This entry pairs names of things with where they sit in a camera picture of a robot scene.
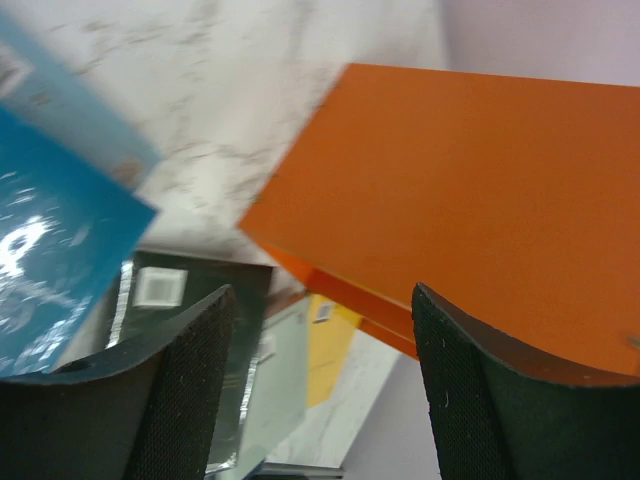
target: barcode label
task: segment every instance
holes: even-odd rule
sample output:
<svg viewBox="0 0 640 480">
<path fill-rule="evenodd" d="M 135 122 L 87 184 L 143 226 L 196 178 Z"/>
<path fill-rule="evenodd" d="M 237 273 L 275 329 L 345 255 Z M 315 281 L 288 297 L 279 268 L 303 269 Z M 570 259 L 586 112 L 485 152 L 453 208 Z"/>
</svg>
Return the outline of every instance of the barcode label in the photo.
<svg viewBox="0 0 640 480">
<path fill-rule="evenodd" d="M 326 322 L 331 318 L 331 313 L 333 313 L 333 302 L 325 302 L 318 307 L 316 311 L 316 318 L 313 323 L 322 323 Z"/>
<path fill-rule="evenodd" d="M 177 307 L 182 304 L 187 271 L 173 268 L 145 267 L 138 272 L 136 307 Z"/>
<path fill-rule="evenodd" d="M 32 71 L 31 64 L 0 42 L 0 98 L 13 92 Z"/>
<path fill-rule="evenodd" d="M 258 364 L 273 357 L 276 354 L 276 337 L 271 333 L 262 335 L 258 345 Z"/>
</svg>

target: black package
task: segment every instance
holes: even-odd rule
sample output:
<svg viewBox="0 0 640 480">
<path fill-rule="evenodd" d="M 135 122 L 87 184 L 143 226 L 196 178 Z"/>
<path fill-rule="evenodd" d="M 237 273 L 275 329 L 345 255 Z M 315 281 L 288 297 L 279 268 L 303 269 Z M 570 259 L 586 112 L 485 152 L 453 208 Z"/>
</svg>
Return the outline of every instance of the black package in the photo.
<svg viewBox="0 0 640 480">
<path fill-rule="evenodd" d="M 231 349 L 207 473 L 235 466 L 253 387 L 272 267 L 138 251 L 111 292 L 107 346 L 144 332 L 231 284 L 236 295 Z"/>
</svg>

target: orange bin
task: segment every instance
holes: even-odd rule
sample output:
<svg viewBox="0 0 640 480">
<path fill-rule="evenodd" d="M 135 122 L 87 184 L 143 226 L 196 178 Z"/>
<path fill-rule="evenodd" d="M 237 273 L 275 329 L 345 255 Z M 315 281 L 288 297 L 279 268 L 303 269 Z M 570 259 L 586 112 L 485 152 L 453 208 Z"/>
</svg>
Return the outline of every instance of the orange bin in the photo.
<svg viewBox="0 0 640 480">
<path fill-rule="evenodd" d="M 640 89 L 351 65 L 240 226 L 415 356 L 422 281 L 560 357 L 635 374 Z"/>
</svg>

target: white marble countertop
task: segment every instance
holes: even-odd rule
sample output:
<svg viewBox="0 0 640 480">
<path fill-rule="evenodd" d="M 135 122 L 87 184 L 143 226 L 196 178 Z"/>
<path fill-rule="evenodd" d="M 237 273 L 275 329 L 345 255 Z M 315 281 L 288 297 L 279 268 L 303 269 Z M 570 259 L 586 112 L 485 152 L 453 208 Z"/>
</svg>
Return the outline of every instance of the white marble countertop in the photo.
<svg viewBox="0 0 640 480">
<path fill-rule="evenodd" d="M 0 6 L 163 155 L 138 192 L 160 210 L 144 244 L 238 261 L 272 263 L 235 224 L 347 62 L 447 67 L 438 0 Z M 397 355 L 358 332 L 332 399 L 272 459 L 339 466 Z"/>
</svg>

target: light blue package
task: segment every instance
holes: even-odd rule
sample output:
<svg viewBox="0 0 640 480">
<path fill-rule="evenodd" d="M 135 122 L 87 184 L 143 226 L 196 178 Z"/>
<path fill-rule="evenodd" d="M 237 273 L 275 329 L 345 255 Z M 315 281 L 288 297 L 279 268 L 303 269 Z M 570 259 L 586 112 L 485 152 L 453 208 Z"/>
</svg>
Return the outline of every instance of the light blue package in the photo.
<svg viewBox="0 0 640 480">
<path fill-rule="evenodd" d="M 127 188 L 160 161 L 149 142 L 2 9 L 0 102 Z"/>
<path fill-rule="evenodd" d="M 0 108 L 0 377 L 55 365 L 153 215 Z"/>
</svg>

